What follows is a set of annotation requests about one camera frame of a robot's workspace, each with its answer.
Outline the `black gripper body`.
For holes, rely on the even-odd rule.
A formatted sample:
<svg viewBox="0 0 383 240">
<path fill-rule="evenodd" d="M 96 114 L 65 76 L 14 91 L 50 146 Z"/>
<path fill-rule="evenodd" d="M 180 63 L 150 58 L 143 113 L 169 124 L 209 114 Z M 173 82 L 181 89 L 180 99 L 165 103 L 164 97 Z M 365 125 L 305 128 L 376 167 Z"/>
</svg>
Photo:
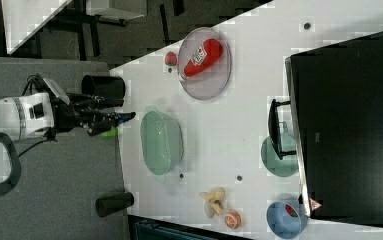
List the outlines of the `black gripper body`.
<svg viewBox="0 0 383 240">
<path fill-rule="evenodd" d="M 44 100 L 44 117 L 50 125 L 45 127 L 46 136 L 70 132 L 73 128 L 90 126 L 90 119 L 74 109 L 68 94 L 52 79 L 43 78 L 43 92 L 48 95 Z"/>
</svg>

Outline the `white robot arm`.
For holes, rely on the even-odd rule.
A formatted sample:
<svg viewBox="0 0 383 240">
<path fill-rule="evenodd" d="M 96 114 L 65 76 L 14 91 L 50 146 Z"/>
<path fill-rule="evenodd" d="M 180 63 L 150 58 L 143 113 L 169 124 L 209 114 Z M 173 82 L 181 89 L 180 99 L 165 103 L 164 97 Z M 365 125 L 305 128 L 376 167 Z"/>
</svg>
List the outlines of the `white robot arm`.
<svg viewBox="0 0 383 240">
<path fill-rule="evenodd" d="M 136 114 L 116 113 L 123 99 L 95 94 L 67 93 L 56 81 L 28 77 L 20 96 L 0 99 L 0 154 L 6 154 L 10 173 L 0 181 L 0 197 L 13 190 L 21 176 L 21 154 L 15 143 L 37 138 L 54 141 L 59 133 L 78 127 L 95 136 L 132 120 Z"/>
</svg>

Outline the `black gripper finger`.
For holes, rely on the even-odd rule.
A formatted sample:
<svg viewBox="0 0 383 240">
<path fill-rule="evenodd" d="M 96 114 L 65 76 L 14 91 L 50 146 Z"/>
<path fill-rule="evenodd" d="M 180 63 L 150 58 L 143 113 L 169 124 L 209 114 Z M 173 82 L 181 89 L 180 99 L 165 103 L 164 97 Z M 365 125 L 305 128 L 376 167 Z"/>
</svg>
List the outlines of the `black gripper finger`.
<svg viewBox="0 0 383 240">
<path fill-rule="evenodd" d="M 124 104 L 123 99 L 110 98 L 98 95 L 89 94 L 69 94 L 70 102 L 75 107 L 89 107 L 89 108 L 112 108 L 122 107 Z"/>
<path fill-rule="evenodd" d="M 135 112 L 130 113 L 82 113 L 79 123 L 89 131 L 109 131 L 112 127 L 132 120 L 136 116 Z"/>
</svg>

